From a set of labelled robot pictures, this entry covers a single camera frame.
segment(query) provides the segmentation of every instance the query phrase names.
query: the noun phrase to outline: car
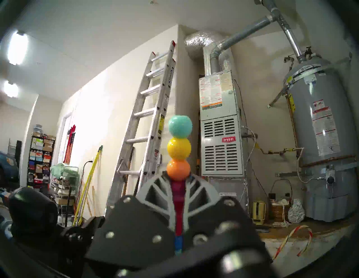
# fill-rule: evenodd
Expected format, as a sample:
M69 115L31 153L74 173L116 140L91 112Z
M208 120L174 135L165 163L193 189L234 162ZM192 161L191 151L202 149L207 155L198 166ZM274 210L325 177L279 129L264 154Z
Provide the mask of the car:
M19 181L19 168L15 156L0 151L0 187Z

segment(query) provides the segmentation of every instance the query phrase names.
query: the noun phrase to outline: gray vent pipe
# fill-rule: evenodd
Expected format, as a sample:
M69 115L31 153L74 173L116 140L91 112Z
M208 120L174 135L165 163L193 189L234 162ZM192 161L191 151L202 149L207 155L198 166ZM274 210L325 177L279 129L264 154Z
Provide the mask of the gray vent pipe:
M255 0L255 3L262 4L264 7L267 8L268 11L270 11L270 14L261 18L260 20L258 20L256 22L254 22L253 24L247 26L242 32L236 33L233 36L217 43L217 45L213 48L213 50L210 54L211 72L212 73L220 72L218 57L222 51L230 48L232 45L247 38L254 32L262 29L263 27L266 27L267 25L269 25L270 23L272 23L274 21L277 21L279 23L279 25L281 26L285 35L287 36L289 43L290 43L291 47L293 48L294 53L298 59L298 62L301 63L303 61L306 61L306 57L300 50L299 44L298 44L291 28L289 27L289 25L285 21L285 19L282 17L282 14L280 13L279 9L277 8L276 4L274 3L274 0Z

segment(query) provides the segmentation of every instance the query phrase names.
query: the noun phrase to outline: aluminum ladder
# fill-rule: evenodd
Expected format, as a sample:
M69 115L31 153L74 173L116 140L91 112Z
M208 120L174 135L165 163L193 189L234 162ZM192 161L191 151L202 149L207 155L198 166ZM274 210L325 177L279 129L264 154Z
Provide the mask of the aluminum ladder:
M138 176L138 189L140 189L141 185L144 184L148 179L152 178L156 173L157 158L159 156L159 148L161 145L164 119L166 116L168 98L171 91L174 67L176 65L176 62L173 59L175 46L175 42L171 41L168 52L158 56L152 52L148 59L147 66L137 92L135 105L127 124L127 131L122 142L120 155L118 156L115 174L112 179L112 185L108 193L105 210L106 217L114 208L116 201L121 196L124 176ZM167 56L164 67L151 71L153 62L164 56ZM163 76L161 82L158 85L149 88L151 79L162 74ZM147 110L143 110L146 97L157 92L158 97L156 106ZM140 118L149 116L152 116L152 122L148 136L135 138ZM140 142L147 142L143 163L139 170L130 171L127 168L127 163L130 160L131 148L133 144Z

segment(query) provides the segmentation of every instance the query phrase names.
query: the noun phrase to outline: yellow ball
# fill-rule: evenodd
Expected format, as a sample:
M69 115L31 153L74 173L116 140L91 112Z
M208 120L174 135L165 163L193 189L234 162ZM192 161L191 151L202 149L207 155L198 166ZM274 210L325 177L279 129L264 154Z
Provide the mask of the yellow ball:
M183 160L191 153L191 143L187 138L172 138L167 144L167 151L173 159Z

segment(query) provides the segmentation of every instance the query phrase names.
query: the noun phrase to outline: flexible duct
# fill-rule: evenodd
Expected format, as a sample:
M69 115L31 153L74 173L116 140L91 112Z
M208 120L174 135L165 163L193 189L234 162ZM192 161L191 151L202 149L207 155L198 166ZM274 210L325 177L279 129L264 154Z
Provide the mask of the flexible duct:
M185 48L192 60L200 59L203 56L205 75L211 75L210 53L216 46L216 42L223 40L224 36L217 32L200 31L188 35L185 38ZM232 51L227 49L219 55L220 71L232 70L233 76L237 76Z

